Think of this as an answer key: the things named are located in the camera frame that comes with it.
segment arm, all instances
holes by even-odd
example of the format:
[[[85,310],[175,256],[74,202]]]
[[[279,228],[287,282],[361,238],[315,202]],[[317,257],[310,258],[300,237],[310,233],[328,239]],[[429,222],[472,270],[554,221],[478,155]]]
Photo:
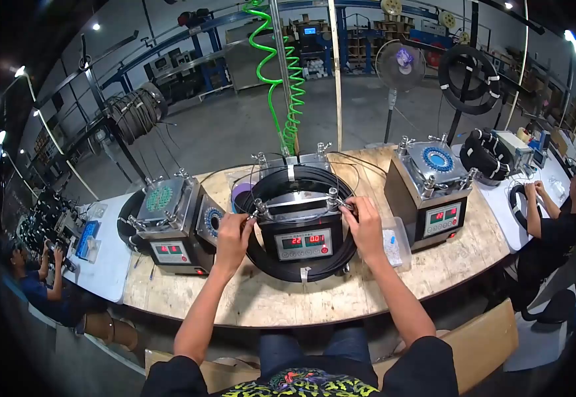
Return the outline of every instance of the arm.
[[[215,264],[175,335],[175,356],[186,356],[198,365],[204,361],[222,292],[242,264],[248,248],[248,237],[255,221],[249,220],[242,231],[242,223],[247,217],[247,214],[227,213],[222,219],[217,235]]]
[[[63,289],[62,266],[63,250],[57,245],[54,247],[54,285],[52,285],[52,289],[48,288],[48,300],[61,300]]]
[[[559,214],[562,213],[562,210],[560,210],[559,206],[557,206],[557,204],[555,204],[553,199],[550,198],[548,192],[546,192],[546,189],[544,189],[544,183],[542,181],[540,180],[535,181],[535,190],[537,191],[537,194],[541,197],[541,200],[544,202],[544,207],[546,208],[546,212],[548,212],[548,215],[550,215],[550,218],[551,219],[559,218]]]
[[[39,280],[45,280],[48,276],[48,268],[49,268],[49,255],[48,251],[50,250],[47,246],[47,242],[49,240],[45,240],[43,242],[43,256],[41,258],[41,268],[39,269]]]
[[[533,237],[541,239],[541,219],[539,218],[539,212],[537,211],[537,195],[535,191],[535,185],[526,184],[524,185],[524,190],[526,192],[526,199],[528,200],[528,214],[526,214],[526,226],[527,232]]]
[[[358,209],[360,222],[341,206],[356,246],[369,266],[385,298],[391,318],[407,346],[424,336],[436,336],[436,328],[418,299],[398,277],[382,247],[382,224],[371,199],[352,197],[346,200]]]

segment graphic print shirt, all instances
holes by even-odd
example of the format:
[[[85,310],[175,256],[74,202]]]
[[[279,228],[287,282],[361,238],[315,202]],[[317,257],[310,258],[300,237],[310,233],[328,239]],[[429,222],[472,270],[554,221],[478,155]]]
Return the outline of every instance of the graphic print shirt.
[[[383,377],[382,391],[371,365],[347,358],[307,356],[269,378],[259,378],[209,394],[198,365],[176,356],[155,363],[141,396],[225,397],[391,397],[457,396],[451,346],[435,337],[415,341]]]

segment white table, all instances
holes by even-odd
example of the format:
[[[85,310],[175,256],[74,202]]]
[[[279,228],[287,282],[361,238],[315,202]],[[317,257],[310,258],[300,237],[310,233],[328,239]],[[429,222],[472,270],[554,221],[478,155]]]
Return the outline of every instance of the white table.
[[[122,303],[125,293],[125,280],[129,272],[129,262],[132,252],[118,236],[116,226],[118,215],[125,202],[133,195],[117,196],[102,200],[100,203],[107,204],[107,210],[102,218],[92,218],[92,212],[96,204],[92,205],[87,213],[88,220],[98,220],[101,227],[96,235],[96,240],[101,240],[101,247],[96,261],[91,264],[80,259],[76,254],[68,258],[76,267],[76,273],[65,269],[64,277],[91,293],[105,298],[114,303]]]
[[[555,177],[557,180],[561,181],[565,190],[565,193],[561,198],[558,197],[553,190],[553,187],[549,182],[550,177]],[[477,181],[475,182],[476,186],[480,189],[480,192],[489,204],[491,211],[493,211],[493,215],[495,215],[495,218],[498,220],[498,225],[502,229],[504,237],[506,237],[506,242],[508,243],[508,248],[512,253],[522,249],[522,247],[530,241],[532,236],[526,233],[526,230],[517,223],[513,209],[508,204],[508,193],[517,183],[533,183],[536,180],[541,180],[544,183],[546,192],[548,192],[550,198],[552,198],[558,206],[561,206],[568,197],[570,191],[570,179],[568,179],[568,176],[563,171],[562,165],[559,164],[555,156],[550,152],[550,149],[548,149],[548,159],[546,160],[545,167],[541,170],[538,169],[535,174],[530,176],[530,179],[522,173],[503,180],[498,186],[494,187],[486,186]],[[524,216],[526,216],[526,200],[522,195],[518,195],[517,197],[517,205],[522,210]],[[539,196],[538,202],[541,205],[541,215],[544,218],[550,218]]]

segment green coiled air hose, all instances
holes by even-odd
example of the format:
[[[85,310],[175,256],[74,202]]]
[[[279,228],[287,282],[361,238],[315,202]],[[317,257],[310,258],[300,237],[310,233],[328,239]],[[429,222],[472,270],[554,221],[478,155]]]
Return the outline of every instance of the green coiled air hose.
[[[282,131],[281,126],[279,124],[279,121],[277,120],[275,107],[273,106],[273,91],[275,91],[275,88],[277,85],[283,84],[284,80],[283,79],[279,79],[279,80],[268,79],[261,74],[261,68],[270,59],[272,59],[273,57],[275,57],[275,55],[277,55],[277,50],[272,48],[272,47],[257,44],[253,40],[255,38],[255,36],[257,36],[262,30],[265,30],[269,27],[272,28],[272,26],[271,26],[272,25],[272,18],[270,17],[270,15],[268,15],[267,13],[262,12],[260,10],[253,9],[253,7],[258,7],[263,2],[264,2],[264,0],[248,0],[248,3],[244,6],[244,12],[251,14],[251,15],[255,15],[256,17],[260,17],[261,19],[264,20],[264,23],[250,35],[248,42],[250,43],[250,45],[252,47],[257,48],[258,50],[263,50],[263,51],[269,52],[268,56],[266,58],[264,58],[259,63],[259,65],[257,65],[257,77],[261,81],[263,81],[264,83],[271,85],[270,89],[268,90],[268,107],[270,108],[270,113],[273,115],[273,121],[275,122],[275,128],[277,130],[277,134],[279,135],[279,141],[281,142],[282,147],[286,147],[288,149],[288,152],[291,155],[294,155],[295,154],[294,143],[295,143],[295,139],[297,137],[297,132],[298,132],[297,126],[301,123],[299,120],[297,120],[296,115],[297,114],[303,114],[303,112],[295,109],[295,106],[299,106],[299,105],[304,104],[304,102],[301,99],[299,99],[299,97],[306,93],[303,89],[301,89],[299,87],[301,84],[303,84],[305,82],[305,80],[302,77],[303,70],[299,67],[299,57],[291,57],[295,48],[294,47],[285,47],[286,61],[288,62],[288,72],[290,70],[293,70],[293,74],[290,75],[290,77],[289,77],[292,84],[290,85],[290,99],[291,99],[290,102],[291,103],[290,103],[290,108],[288,109],[288,119],[286,120],[285,125],[284,125],[284,130]],[[287,41],[288,41],[288,36],[284,36],[284,43],[286,43]]]

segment worker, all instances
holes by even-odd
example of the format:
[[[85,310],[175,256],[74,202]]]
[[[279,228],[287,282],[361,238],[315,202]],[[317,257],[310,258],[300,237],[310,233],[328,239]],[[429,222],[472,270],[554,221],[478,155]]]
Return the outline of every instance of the worker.
[[[576,244],[576,166],[570,179],[568,211],[562,211],[544,189],[542,181],[524,185],[527,209],[527,232],[533,236],[512,267],[517,284],[511,283],[510,297],[516,311],[524,310],[537,296],[539,287],[572,255]],[[540,218],[537,196],[541,198],[550,218]]]
[[[97,297],[82,288],[69,283],[64,288],[62,277],[63,251],[54,247],[54,283],[48,285],[45,279],[49,273],[49,240],[43,244],[41,263],[38,270],[29,270],[27,251],[21,244],[12,240],[1,250],[7,265],[12,269],[14,277],[28,302],[39,312],[55,322],[77,333],[88,333],[102,339],[106,343],[116,342],[127,349],[134,350],[138,343],[136,329],[128,323],[112,319],[107,312],[107,301]]]
[[[349,198],[347,202],[357,209],[358,220],[345,207],[340,210],[408,346],[403,357],[385,373],[382,392],[390,396],[457,396],[451,346],[436,338],[431,318],[389,263],[383,250],[380,217],[373,202],[364,197]],[[246,222],[246,217],[246,214],[227,214],[222,220],[215,264],[175,336],[174,357],[151,367],[142,396],[208,395],[199,366],[206,356],[224,287],[246,253],[254,223],[254,220]],[[305,356],[296,339],[280,331],[264,333],[259,346],[260,377],[212,396],[239,396],[242,392],[256,396],[379,394],[363,329],[337,330],[322,356]]]

